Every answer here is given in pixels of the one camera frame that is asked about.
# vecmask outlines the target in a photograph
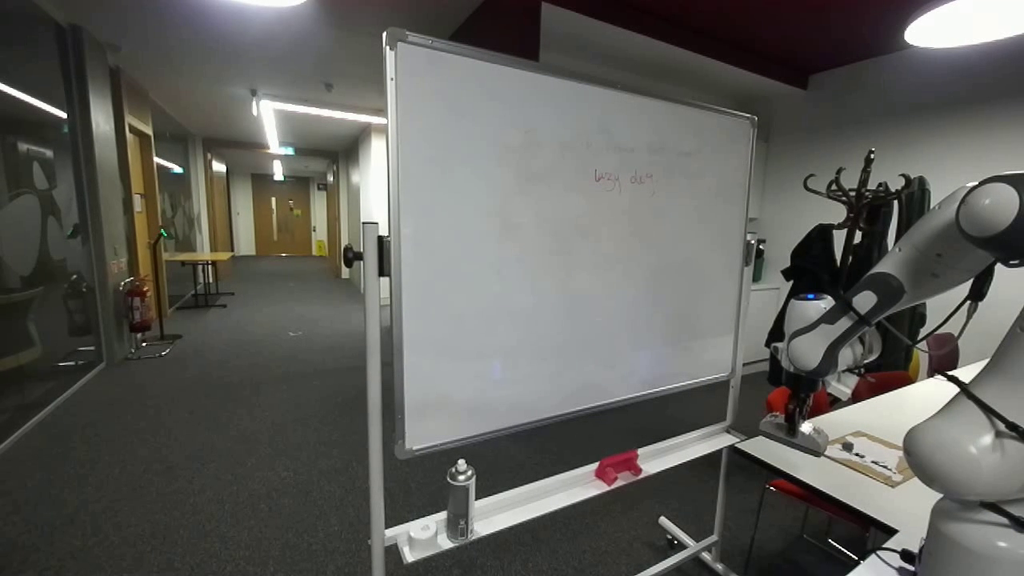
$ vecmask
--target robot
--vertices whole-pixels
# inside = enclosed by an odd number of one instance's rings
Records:
[[[970,181],[933,206],[847,298],[821,302],[783,341],[807,380],[827,380],[869,360],[869,330],[949,291],[992,267],[1024,262],[1024,173]],[[919,555],[920,576],[1024,572],[1024,315],[989,365],[902,448],[910,466],[941,492]]]

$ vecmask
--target whiteboard frame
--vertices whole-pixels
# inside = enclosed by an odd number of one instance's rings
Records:
[[[749,173],[745,173],[745,200],[741,200],[741,218],[749,214],[749,206],[751,206],[751,185],[756,185],[756,149],[757,149],[757,116],[749,116],[749,111],[735,111],[735,108],[722,108],[722,107],[706,107],[706,101],[695,101],[695,99],[664,99],[658,93],[646,93],[646,89],[625,89],[625,86],[613,86],[613,82],[602,82],[602,80],[591,80],[591,77],[575,77],[575,73],[561,73],[561,69],[549,69],[549,67],[539,67],[535,60],[522,60],[522,58],[510,58],[510,56],[491,56],[491,52],[484,52],[484,49],[471,49],[471,44],[453,44],[453,43],[443,43],[443,40],[432,40],[432,34],[418,34],[418,31],[406,31],[406,28],[387,28],[384,31],[384,93],[387,93],[387,233],[399,229],[399,200],[395,200],[395,134],[399,134],[399,126],[395,126],[395,93],[392,93],[392,52],[395,44],[414,44],[414,49],[432,49],[432,52],[443,52],[443,56],[456,56],[456,58],[471,58],[471,60],[484,60],[484,65],[499,65],[499,67],[515,67],[515,69],[527,69],[527,73],[538,73],[538,77],[554,77],[554,80],[568,80],[568,82],[585,82],[585,86],[602,86],[602,89],[612,89],[612,93],[627,93],[627,97],[642,97],[642,99],[655,99],[655,101],[669,101],[669,107],[691,107],[691,108],[703,108],[703,111],[718,111],[718,116],[734,116],[734,120],[741,120],[751,126],[751,142],[749,142]],[[456,437],[456,443],[441,443],[441,446],[430,446],[430,448],[406,448],[406,393],[403,393],[403,249],[399,249],[399,239],[391,239],[391,380],[387,388],[392,388],[392,453],[399,462],[410,462],[410,457],[418,457],[418,453],[439,453],[439,452],[450,452],[450,448],[465,448],[465,446],[475,446],[475,443],[490,443],[490,437],[503,437],[503,436],[515,436],[515,432],[525,432],[525,428],[539,428],[539,426],[554,426],[554,421],[565,421],[565,419],[580,419],[580,416],[589,416],[589,412],[603,412],[603,411],[613,411],[613,405],[630,405],[630,404],[642,404],[642,401],[655,401],[655,398],[672,398],[672,393],[681,393],[681,392],[696,392],[696,388],[706,388],[706,384],[727,384],[730,393],[727,393],[727,419],[718,419],[712,426],[727,426],[734,428],[734,416],[735,416],[735,392],[738,392],[738,379],[741,379],[741,321],[745,321],[745,298],[749,298],[749,277],[745,277],[745,255],[738,258],[741,267],[735,268],[738,276],[738,291],[735,291],[735,328],[734,328],[734,361],[722,376],[706,376],[706,379],[695,379],[695,380],[681,380],[681,384],[662,384],[658,392],[649,392],[649,393],[638,393],[638,398],[625,398],[625,401],[603,401],[603,404],[589,404],[589,405],[580,405],[580,411],[565,411],[565,412],[555,412],[555,416],[548,416],[548,419],[530,419],[530,421],[522,421],[522,426],[505,426],[505,428],[490,428],[490,432],[480,432],[480,436],[468,436],[468,437]]]

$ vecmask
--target whiteboard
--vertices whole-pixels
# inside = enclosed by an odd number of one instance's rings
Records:
[[[384,49],[395,453],[734,376],[756,120]]]

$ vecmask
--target glass wall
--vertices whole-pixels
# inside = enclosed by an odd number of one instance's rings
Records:
[[[0,443],[99,365],[59,28],[0,8]]]

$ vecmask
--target hallway floor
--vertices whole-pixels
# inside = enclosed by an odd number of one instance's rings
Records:
[[[242,258],[226,307],[183,309],[154,350],[80,388],[0,453],[0,576],[324,572],[360,576],[360,298],[320,258]],[[766,384],[751,379],[741,421]],[[701,388],[465,452],[387,463],[387,524],[443,507],[471,457],[499,492],[722,412]],[[741,565],[766,470],[734,457],[727,561]],[[669,550],[655,514],[709,536],[718,457],[653,476],[391,576],[625,576]],[[834,572],[787,544],[800,510],[766,507],[757,572]]]

